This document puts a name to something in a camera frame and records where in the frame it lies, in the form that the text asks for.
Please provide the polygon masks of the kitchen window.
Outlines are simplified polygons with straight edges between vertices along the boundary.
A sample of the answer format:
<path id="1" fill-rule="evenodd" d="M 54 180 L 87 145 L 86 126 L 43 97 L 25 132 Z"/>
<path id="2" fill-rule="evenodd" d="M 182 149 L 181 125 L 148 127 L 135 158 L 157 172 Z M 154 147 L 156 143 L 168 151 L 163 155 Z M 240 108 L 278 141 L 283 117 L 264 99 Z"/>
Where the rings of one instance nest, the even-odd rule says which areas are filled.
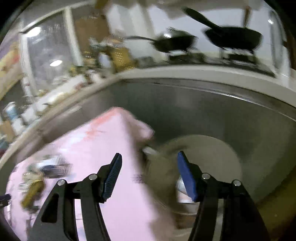
<path id="1" fill-rule="evenodd" d="M 66 81 L 69 70 L 83 65 L 72 6 L 47 13 L 21 31 L 22 65 L 33 95 Z"/>

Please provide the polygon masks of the black wok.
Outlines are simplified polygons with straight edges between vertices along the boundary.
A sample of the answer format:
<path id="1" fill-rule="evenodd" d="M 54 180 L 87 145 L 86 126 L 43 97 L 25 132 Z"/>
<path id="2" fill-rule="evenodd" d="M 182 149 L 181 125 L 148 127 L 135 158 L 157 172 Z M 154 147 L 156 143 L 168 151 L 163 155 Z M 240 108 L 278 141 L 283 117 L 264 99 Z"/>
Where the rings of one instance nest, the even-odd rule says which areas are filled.
<path id="1" fill-rule="evenodd" d="M 219 48 L 246 50 L 252 53 L 261 43 L 262 34 L 247 27 L 251 13 L 249 6 L 245 7 L 242 27 L 219 26 L 194 9 L 184 7 L 182 10 L 193 20 L 208 27 L 204 30 L 205 36 Z"/>

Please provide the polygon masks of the white plastic jug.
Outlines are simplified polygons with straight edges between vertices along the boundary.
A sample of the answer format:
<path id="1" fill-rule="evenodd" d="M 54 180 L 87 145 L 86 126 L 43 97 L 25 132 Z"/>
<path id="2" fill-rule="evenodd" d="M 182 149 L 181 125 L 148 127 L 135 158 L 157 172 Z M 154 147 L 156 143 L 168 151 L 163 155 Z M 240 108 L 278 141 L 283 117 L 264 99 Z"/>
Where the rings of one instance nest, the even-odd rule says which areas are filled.
<path id="1" fill-rule="evenodd" d="M 114 73 L 113 63 L 111 61 L 111 58 L 107 54 L 101 52 L 99 54 L 98 59 L 99 59 L 99 63 L 101 65 L 101 68 L 104 70 L 104 72 L 106 74 L 113 74 Z"/>

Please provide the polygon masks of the grey kitchen cabinet counter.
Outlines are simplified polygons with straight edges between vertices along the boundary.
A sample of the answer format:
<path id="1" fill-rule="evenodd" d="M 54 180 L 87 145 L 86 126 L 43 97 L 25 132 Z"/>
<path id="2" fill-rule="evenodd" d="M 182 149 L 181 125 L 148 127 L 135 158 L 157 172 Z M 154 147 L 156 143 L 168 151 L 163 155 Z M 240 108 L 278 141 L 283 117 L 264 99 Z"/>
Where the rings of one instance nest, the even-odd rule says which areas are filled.
<path id="1" fill-rule="evenodd" d="M 166 66 L 119 73 L 50 109 L 1 158 L 1 193 L 16 163 L 113 106 L 150 125 L 156 143 L 189 134 L 226 142 L 257 201 L 295 167 L 294 89 L 250 71 Z"/>

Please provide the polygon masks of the pink floral tablecloth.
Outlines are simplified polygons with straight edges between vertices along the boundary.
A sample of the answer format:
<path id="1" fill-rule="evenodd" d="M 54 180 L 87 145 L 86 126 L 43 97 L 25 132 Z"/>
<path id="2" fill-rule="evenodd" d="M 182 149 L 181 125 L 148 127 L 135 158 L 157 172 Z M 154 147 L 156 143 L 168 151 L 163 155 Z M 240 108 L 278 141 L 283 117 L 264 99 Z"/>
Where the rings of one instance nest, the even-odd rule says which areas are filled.
<path id="1" fill-rule="evenodd" d="M 6 192 L 12 197 L 6 218 L 21 240 L 27 240 L 36 213 L 22 207 L 33 171 L 52 159 L 61 161 L 62 179 L 79 182 L 122 155 L 122 167 L 112 196 L 101 210 L 112 240 L 171 240 L 174 223 L 143 182 L 140 151 L 154 135 L 152 128 L 129 111 L 111 108 L 46 145 L 13 169 Z"/>

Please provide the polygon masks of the black frying pan with lid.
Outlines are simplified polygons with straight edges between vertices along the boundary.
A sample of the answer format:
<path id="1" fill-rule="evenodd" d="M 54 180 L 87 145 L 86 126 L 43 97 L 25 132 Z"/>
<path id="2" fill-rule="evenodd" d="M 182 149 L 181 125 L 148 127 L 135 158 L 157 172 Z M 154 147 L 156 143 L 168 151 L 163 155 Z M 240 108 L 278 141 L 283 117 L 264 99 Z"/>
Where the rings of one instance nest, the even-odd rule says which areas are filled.
<path id="1" fill-rule="evenodd" d="M 127 36 L 125 40 L 146 40 L 150 41 L 156 50 L 163 53 L 171 51 L 184 51 L 188 49 L 197 40 L 197 37 L 183 30 L 167 27 L 155 39 L 143 36 Z"/>

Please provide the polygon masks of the gas stove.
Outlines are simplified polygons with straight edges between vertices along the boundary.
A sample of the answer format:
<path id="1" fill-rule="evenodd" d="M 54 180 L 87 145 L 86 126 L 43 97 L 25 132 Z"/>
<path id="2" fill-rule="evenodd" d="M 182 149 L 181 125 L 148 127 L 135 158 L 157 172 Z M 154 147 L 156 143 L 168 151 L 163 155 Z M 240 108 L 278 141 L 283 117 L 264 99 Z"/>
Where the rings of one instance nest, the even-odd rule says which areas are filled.
<path id="1" fill-rule="evenodd" d="M 274 78 L 275 73 L 263 64 L 254 52 L 219 49 L 217 53 L 203 53 L 196 47 L 187 51 L 171 51 L 167 62 L 173 65 L 210 65 L 251 71 Z"/>

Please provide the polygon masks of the yellow cooking oil jug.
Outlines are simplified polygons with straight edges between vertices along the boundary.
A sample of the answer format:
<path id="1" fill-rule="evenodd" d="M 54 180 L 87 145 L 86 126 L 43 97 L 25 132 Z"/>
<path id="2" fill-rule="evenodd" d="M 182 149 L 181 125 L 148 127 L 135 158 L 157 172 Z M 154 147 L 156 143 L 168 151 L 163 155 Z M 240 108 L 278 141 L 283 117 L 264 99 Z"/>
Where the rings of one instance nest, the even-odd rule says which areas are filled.
<path id="1" fill-rule="evenodd" d="M 130 56 L 129 49 L 124 44 L 111 43 L 109 45 L 109 54 L 114 64 L 116 72 L 122 72 L 135 68 L 135 63 Z"/>

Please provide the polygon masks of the white trash bin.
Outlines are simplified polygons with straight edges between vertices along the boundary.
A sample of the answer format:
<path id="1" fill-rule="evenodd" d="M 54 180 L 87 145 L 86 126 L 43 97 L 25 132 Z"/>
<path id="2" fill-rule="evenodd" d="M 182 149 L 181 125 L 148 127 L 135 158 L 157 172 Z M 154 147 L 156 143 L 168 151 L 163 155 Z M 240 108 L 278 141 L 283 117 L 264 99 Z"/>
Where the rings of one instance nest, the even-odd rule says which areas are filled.
<path id="1" fill-rule="evenodd" d="M 177 154 L 183 151 L 190 163 L 216 180 L 230 183 L 241 179 L 242 168 L 236 152 L 224 141 L 203 135 L 186 135 L 169 140 L 157 149 L 147 148 L 147 165 L 142 175 L 155 202 L 172 213 L 193 215 L 198 204 L 182 196 L 176 185 L 180 178 Z"/>

